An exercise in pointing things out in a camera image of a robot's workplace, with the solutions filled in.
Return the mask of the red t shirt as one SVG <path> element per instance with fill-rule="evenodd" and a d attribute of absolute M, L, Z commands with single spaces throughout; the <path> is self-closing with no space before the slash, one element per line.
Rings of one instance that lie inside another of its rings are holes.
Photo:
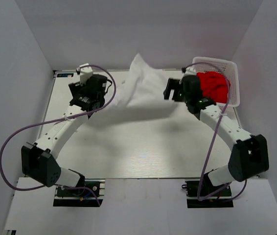
<path fill-rule="evenodd" d="M 198 72 L 203 96 L 211 98 L 217 103 L 227 103 L 228 85 L 230 81 L 222 74 L 215 71 Z"/>

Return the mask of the white t shirt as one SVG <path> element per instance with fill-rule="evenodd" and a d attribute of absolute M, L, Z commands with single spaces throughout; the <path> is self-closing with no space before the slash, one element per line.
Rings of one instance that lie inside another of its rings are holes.
<path fill-rule="evenodd" d="M 117 87 L 113 101 L 94 113 L 86 124 L 102 128 L 170 116 L 178 103 L 163 98 L 167 81 L 162 70 L 152 68 L 139 53 L 136 54 L 124 83 Z"/>

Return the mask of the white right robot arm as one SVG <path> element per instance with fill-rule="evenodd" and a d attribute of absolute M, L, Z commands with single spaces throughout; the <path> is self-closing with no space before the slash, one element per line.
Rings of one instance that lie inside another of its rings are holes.
<path fill-rule="evenodd" d="M 266 138 L 245 131 L 225 116 L 213 99 L 203 95 L 197 76 L 186 75 L 181 80 L 169 78 L 163 95 L 165 100 L 184 102 L 188 111 L 216 131 L 231 150 L 227 165 L 204 175 L 206 194 L 215 195 L 221 185 L 242 182 L 269 169 Z"/>

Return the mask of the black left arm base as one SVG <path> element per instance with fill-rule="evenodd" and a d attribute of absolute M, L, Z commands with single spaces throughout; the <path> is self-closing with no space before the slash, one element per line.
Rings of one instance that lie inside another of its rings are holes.
<path fill-rule="evenodd" d="M 82 189 L 57 186 L 54 207 L 95 208 L 100 207 L 105 193 L 104 179 L 86 179 Z"/>

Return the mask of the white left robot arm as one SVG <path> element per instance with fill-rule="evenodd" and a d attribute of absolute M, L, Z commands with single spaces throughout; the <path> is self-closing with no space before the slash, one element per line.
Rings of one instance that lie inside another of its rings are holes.
<path fill-rule="evenodd" d="M 66 186 L 74 195 L 85 191 L 85 177 L 60 167 L 56 159 L 75 131 L 92 116 L 92 111 L 103 107 L 107 81 L 106 76 L 94 74 L 83 85 L 69 84 L 72 100 L 63 115 L 64 120 L 56 122 L 33 144 L 28 143 L 21 149 L 24 175 L 46 187 Z"/>

